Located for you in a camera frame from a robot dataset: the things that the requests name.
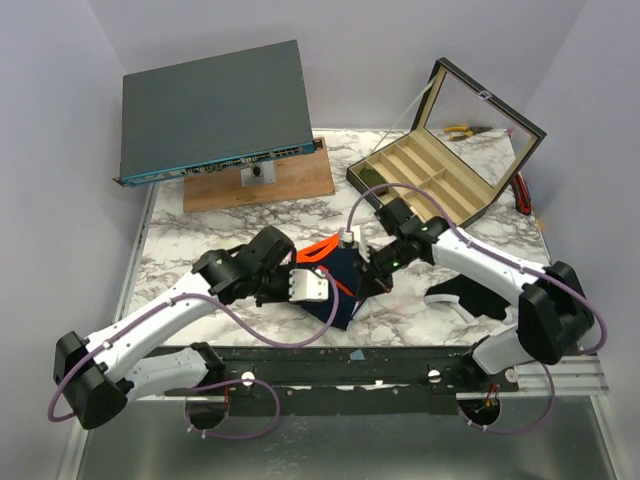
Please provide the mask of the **navy orange underwear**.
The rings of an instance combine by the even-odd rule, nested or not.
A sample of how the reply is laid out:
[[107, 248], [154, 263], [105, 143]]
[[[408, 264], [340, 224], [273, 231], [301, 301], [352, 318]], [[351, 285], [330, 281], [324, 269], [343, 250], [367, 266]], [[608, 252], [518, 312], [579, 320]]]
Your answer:
[[364, 303], [356, 300], [358, 271], [356, 268], [367, 264], [356, 250], [339, 247], [335, 234], [325, 240], [306, 247], [296, 253], [296, 268], [321, 272], [329, 280], [329, 299], [324, 302], [299, 302], [304, 311], [323, 323], [345, 331], [354, 320]]

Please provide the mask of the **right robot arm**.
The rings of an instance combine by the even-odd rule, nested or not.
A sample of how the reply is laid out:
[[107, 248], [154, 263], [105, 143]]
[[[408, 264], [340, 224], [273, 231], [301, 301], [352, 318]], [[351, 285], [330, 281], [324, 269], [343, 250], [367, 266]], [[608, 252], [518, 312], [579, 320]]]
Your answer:
[[442, 216], [421, 220], [400, 198], [375, 213], [394, 240], [381, 249], [357, 240], [355, 267], [360, 300], [389, 292], [393, 275], [416, 260], [455, 272], [455, 277], [429, 288], [429, 302], [449, 302], [461, 315], [501, 320], [509, 306], [516, 323], [476, 343], [461, 362], [460, 379], [480, 392], [500, 371], [537, 361], [558, 363], [595, 323], [581, 301], [584, 292], [574, 269], [556, 262], [544, 266], [490, 247]]

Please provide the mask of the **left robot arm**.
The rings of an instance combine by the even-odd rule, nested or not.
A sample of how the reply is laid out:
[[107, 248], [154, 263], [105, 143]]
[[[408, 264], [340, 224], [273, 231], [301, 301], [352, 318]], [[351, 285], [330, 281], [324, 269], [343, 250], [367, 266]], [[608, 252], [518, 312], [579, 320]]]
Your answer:
[[293, 241], [273, 226], [231, 250], [209, 250], [166, 292], [116, 324], [86, 337], [71, 331], [55, 344], [53, 379], [71, 416], [86, 430], [112, 420], [138, 398], [176, 389], [214, 393], [225, 366], [210, 347], [193, 343], [154, 350], [192, 322], [233, 302], [288, 298]]

